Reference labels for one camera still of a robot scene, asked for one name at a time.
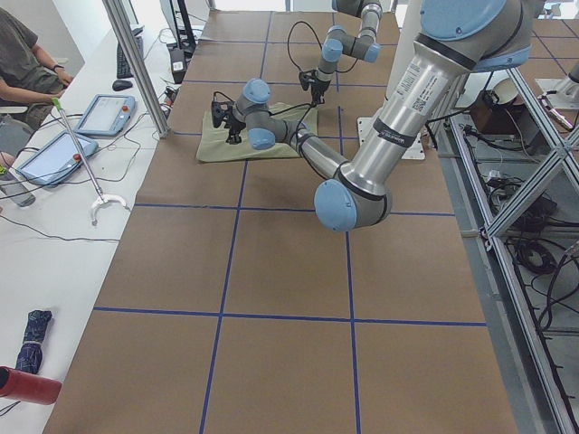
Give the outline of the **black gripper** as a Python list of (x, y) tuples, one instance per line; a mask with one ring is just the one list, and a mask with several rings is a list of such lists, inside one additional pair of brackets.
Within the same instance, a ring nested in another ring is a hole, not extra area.
[(312, 105), (325, 103), (325, 93), (329, 88), (332, 77), (332, 72), (324, 72), (320, 69), (301, 71), (299, 73), (299, 82), (302, 89), (310, 90)]
[(211, 103), (211, 115), (214, 128), (221, 125), (228, 130), (226, 143), (238, 145), (242, 142), (241, 132), (246, 128), (246, 124), (240, 121), (234, 114), (235, 103), (233, 101), (217, 101)]

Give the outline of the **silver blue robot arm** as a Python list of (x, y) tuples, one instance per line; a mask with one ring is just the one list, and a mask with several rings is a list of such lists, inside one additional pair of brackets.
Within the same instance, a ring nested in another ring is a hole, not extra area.
[(391, 209), (388, 175), (443, 94), (461, 75), (523, 64), (542, 8), (539, 1), (423, 2), (413, 58), (352, 159), (327, 146), (304, 123), (275, 118), (268, 107), (270, 88), (260, 79), (249, 80), (236, 100), (214, 101), (212, 121), (228, 129), (231, 144), (239, 143), (246, 132), (254, 149), (284, 143), (302, 156), (322, 178), (314, 204), (328, 229), (375, 225)]
[(383, 16), (383, 7), (379, 1), (336, 0), (332, 2), (332, 9), (359, 18), (361, 24), (357, 36), (349, 34), (340, 25), (330, 27), (325, 41), (321, 44), (317, 68), (299, 74), (300, 85), (302, 89), (310, 90), (311, 103), (314, 106), (325, 102), (324, 94), (338, 71), (342, 55), (357, 61), (375, 62), (381, 51), (380, 45), (376, 42), (379, 23)]

